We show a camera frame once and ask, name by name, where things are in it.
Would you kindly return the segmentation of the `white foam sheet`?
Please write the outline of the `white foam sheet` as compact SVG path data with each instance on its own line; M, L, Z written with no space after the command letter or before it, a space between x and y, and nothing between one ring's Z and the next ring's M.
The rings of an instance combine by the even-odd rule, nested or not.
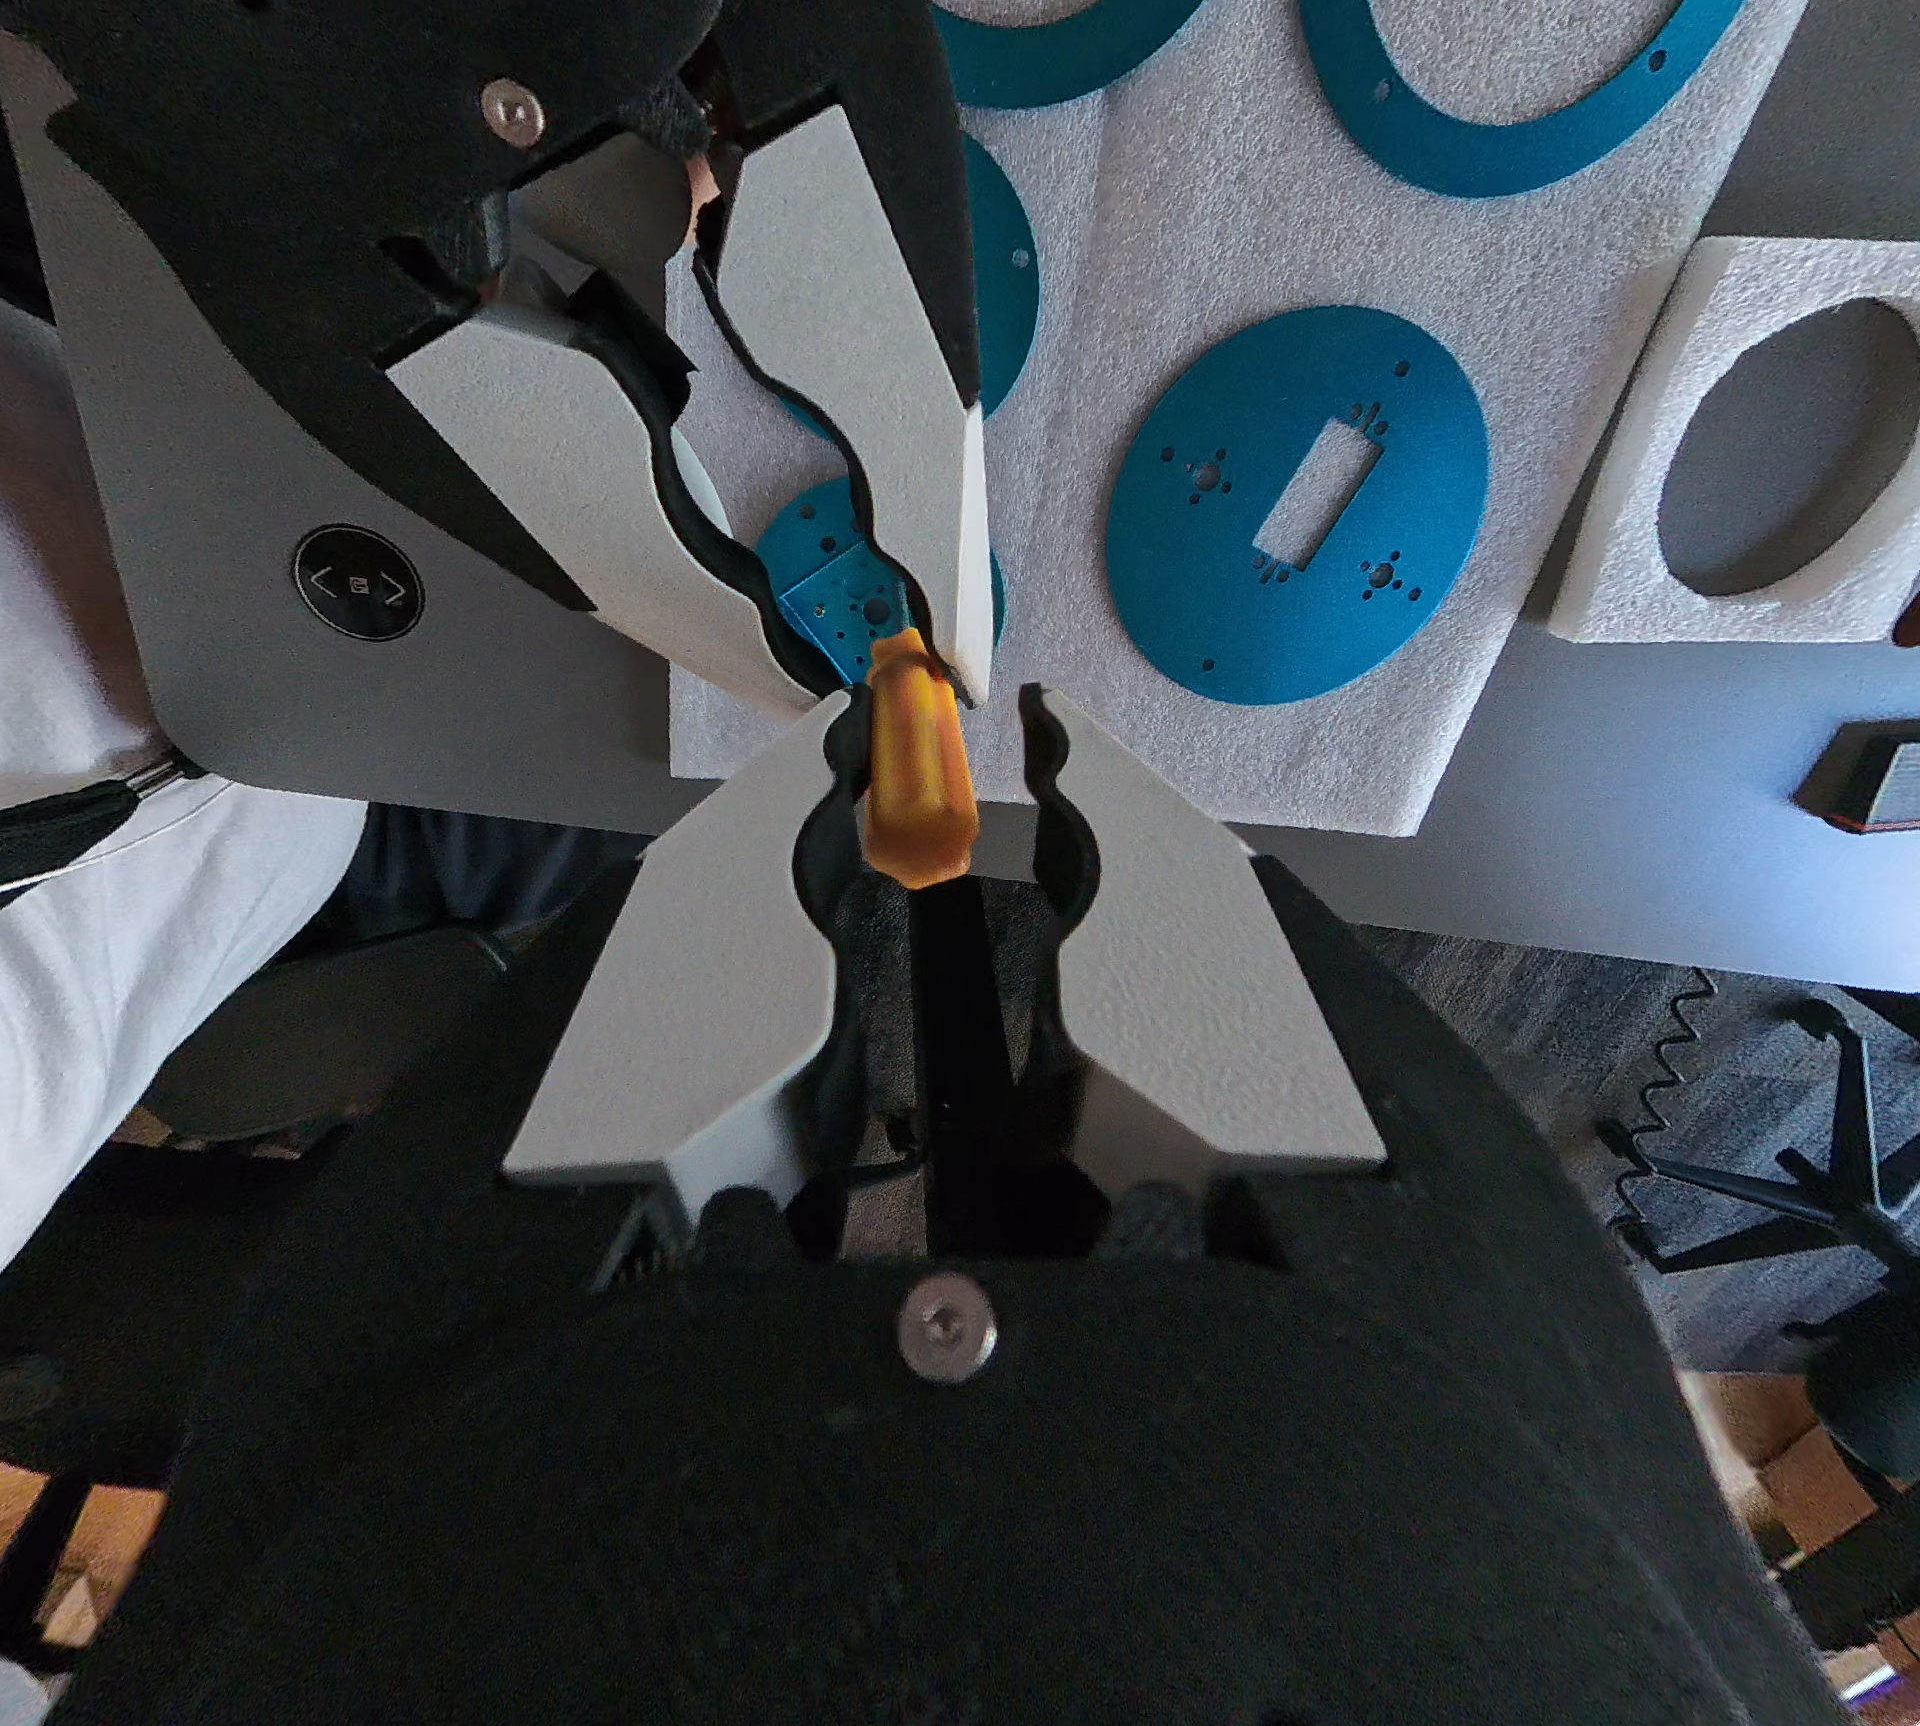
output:
M1372 0L1436 108L1521 124L1626 69L1679 0ZM1295 0L1204 0L1126 79L968 112L1038 234L1041 328L987 419L1009 621L965 719L977 792L1024 801L1017 689L1061 687L1230 824L1410 837L1453 759L1646 330L1809 0L1744 0L1676 101L1614 153L1502 200L1384 173L1344 133ZM1252 322L1358 303L1447 344L1490 422L1476 549L1428 627L1355 684L1230 709L1123 632L1102 542L1163 391Z

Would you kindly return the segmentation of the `blue metal bracket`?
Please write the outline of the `blue metal bracket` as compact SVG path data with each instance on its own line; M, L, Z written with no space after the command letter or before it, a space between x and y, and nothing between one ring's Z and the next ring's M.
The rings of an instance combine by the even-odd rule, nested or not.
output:
M864 684L873 645L910 624L899 573L853 535L778 595L784 621L809 638L849 684Z

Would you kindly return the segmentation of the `small blue plain disc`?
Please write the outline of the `small blue plain disc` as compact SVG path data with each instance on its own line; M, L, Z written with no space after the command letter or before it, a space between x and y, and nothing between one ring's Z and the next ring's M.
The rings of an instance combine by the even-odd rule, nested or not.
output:
M981 410L993 418L1026 367L1042 311L1041 243L1013 177L963 135L977 275Z

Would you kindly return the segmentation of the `black saddle stool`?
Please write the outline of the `black saddle stool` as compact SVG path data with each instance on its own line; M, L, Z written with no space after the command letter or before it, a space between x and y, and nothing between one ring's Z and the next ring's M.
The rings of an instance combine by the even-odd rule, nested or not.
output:
M1919 1478L1919 1251L1916 1143L1893 1154L1880 1145L1880 1108L1860 1031L1831 1002L1802 996L1785 1010L1816 1043L1839 1048L1826 1163L1800 1150L1779 1151L1783 1178L1713 1170L1651 1154L1646 1138L1665 1133L1651 1088L1641 1091L1641 1124L1608 1117L1595 1133L1622 1163L1614 1178L1616 1217L1611 1230L1626 1249L1660 1274L1686 1274L1750 1264L1803 1258L1854 1249L1880 1266L1880 1288L1825 1321L1794 1321L1785 1339L1813 1348L1807 1395L1848 1466L1904 1488ZM1680 1251L1663 1249L1644 1226L1636 1189L1665 1181L1710 1193L1761 1222Z

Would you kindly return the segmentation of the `grey desk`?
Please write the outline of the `grey desk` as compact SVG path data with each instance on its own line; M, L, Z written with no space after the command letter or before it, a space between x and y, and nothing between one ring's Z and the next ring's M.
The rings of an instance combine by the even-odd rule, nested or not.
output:
M1391 177L1450 200L1521 196L1602 161L1679 99L1744 4L1679 0L1587 96L1521 124L1476 124L1417 92L1372 0L1295 3L1344 133ZM1126 79L1203 4L929 0L960 135L972 109L1046 109ZM590 607L555 603L313 440L114 193L50 137L74 96L4 23L12 155L158 722L182 753L298 795L640 832L666 831L793 722L619 635ZM752 377L711 314L699 248L685 248L685 159L619 133L512 190L507 262L463 322L497 303L559 313L590 274L611 275L688 361L675 449L736 542L756 555L789 491L826 473L851 478L866 530L864 483L841 448ZM970 206L968 157L965 185ZM416 563L425 609L409 637L360 642L303 607L292 555L326 525L390 538ZM1584 709L1571 684L1553 687L1521 734L1524 664L1496 660L1410 837L1231 825L1369 925L1779 977L1893 977L1893 932L1875 954L1842 950L1831 922L1823 954L1789 948L1785 840L1791 827L1817 837L1800 813L1761 825L1770 873L1735 870L1734 820L1710 817L1696 783L1683 851L1692 870L1679 859L1651 870L1660 835L1680 825L1679 795L1654 793L1651 739L1659 721L1679 722L1675 692L1696 684L1692 660L1575 660L1571 670L1587 673ZM977 867L1013 873L1013 851L1034 847L1034 801L981 801L987 856Z

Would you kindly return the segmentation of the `person's left hand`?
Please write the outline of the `person's left hand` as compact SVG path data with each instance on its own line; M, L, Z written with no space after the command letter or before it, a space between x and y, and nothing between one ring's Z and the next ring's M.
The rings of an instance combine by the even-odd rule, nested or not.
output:
M701 150L685 159L688 185L685 248L692 251L701 243L701 220L707 207L733 193L743 153L740 147L736 106L726 79L726 69L704 61L686 66L679 74L679 84L688 93L692 106L701 109L707 135Z

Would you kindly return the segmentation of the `orange screwdriver handle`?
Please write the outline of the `orange screwdriver handle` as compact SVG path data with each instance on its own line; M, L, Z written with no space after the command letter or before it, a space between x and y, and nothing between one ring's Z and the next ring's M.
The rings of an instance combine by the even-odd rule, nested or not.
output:
M977 793L941 664L906 627L873 640L871 784L864 856L910 894L972 870Z

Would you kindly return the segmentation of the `blue disc with rectangular cutout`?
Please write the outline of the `blue disc with rectangular cutout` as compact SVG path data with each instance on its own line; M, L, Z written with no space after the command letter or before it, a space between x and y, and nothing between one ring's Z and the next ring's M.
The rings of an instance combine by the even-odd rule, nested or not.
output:
M1428 624L1486 485L1448 347L1384 311L1291 311L1203 354L1138 428L1107 530L1115 609L1198 696L1309 701Z

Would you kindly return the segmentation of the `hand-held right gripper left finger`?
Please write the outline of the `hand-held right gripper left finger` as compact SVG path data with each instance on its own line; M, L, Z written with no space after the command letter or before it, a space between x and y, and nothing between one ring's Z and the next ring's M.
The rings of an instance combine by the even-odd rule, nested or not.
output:
M658 837L505 1155L516 1186L645 1186L695 1224L729 1189L786 1207L819 1170L800 1079L835 955L802 904L802 827L840 779L840 689Z

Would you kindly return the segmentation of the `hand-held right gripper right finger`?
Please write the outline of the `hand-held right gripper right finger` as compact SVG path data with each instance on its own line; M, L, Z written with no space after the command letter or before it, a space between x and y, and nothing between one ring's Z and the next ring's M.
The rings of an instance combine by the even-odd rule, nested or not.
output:
M1019 696L1051 914L1021 1091L1120 1202L1236 1171L1372 1171L1379 1129L1239 835L1076 707Z

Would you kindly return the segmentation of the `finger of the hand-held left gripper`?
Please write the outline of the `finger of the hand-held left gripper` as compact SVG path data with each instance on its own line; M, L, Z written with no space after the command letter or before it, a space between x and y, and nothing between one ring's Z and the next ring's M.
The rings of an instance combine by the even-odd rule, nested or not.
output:
M985 419L957 391L847 108L743 153L701 212L695 251L733 352L841 448L875 551L956 692L981 704L995 660Z
M611 629L766 712L840 689L765 563L701 503L675 449L688 361L611 275L559 313L482 311L388 379Z

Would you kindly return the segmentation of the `small black box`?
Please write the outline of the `small black box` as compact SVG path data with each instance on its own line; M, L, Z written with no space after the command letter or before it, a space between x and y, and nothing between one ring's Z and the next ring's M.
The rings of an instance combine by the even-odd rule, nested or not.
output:
M1849 835L1919 831L1919 719L1841 725L1793 803Z

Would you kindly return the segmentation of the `white foam block with hole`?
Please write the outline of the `white foam block with hole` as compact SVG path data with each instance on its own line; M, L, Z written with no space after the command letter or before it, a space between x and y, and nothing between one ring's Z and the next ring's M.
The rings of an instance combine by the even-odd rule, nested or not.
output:
M1919 327L1919 243L1702 238L1646 337L1580 519L1548 632L1573 642L1884 640L1919 560L1919 444L1858 519L1785 580L1734 595L1683 584L1660 500L1692 416L1742 354L1791 324L1881 302Z

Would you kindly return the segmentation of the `round black desk control button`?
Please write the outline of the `round black desk control button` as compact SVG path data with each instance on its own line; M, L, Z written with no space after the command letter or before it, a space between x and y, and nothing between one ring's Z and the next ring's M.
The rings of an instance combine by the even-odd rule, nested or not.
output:
M292 555L292 580L308 612L360 642L388 642L420 624L425 588L416 563L368 530L308 531Z

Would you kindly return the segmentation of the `small blue perforated disc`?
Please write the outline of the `small blue perforated disc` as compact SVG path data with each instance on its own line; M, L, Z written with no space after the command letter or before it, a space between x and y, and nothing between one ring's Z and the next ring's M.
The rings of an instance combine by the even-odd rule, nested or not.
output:
M774 603L781 612L778 595L791 585L802 575L816 570L831 555L835 555L849 538L859 535L870 546L866 531L857 525L856 518L856 495L853 483L849 476L840 476L835 481L822 481L811 489L802 491L793 497L761 531L756 551L761 565L766 567ZM903 591L908 597L910 624L915 621L910 607L910 592L903 575ZM782 627L798 637L800 647L823 664L823 682L822 684L802 684L800 692L807 694L809 701L819 701L835 689L849 687L831 666L829 656L802 635L798 635L781 613Z

